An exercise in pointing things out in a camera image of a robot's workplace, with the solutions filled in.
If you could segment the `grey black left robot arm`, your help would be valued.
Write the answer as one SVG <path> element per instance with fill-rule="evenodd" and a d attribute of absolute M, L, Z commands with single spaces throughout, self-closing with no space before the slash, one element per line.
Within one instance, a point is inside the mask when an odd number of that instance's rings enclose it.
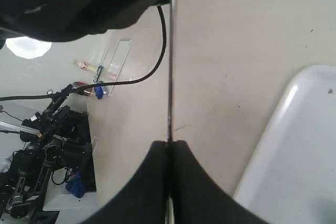
<path fill-rule="evenodd" d="M 1 0 L 1 40 L 68 42 L 134 25 L 168 0 Z"/>

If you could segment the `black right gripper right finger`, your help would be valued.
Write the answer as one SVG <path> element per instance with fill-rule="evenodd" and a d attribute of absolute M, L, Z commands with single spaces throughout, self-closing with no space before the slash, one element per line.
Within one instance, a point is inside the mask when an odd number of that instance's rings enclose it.
<path fill-rule="evenodd" d="M 170 191 L 175 223 L 266 223 L 210 178 L 186 141 L 172 143 Z"/>

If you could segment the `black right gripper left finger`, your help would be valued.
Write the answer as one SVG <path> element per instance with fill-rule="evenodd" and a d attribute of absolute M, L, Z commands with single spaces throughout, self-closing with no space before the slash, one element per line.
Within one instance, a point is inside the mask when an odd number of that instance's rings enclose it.
<path fill-rule="evenodd" d="M 165 223 L 166 168 L 166 143 L 154 141 L 125 186 L 83 223 Z"/>

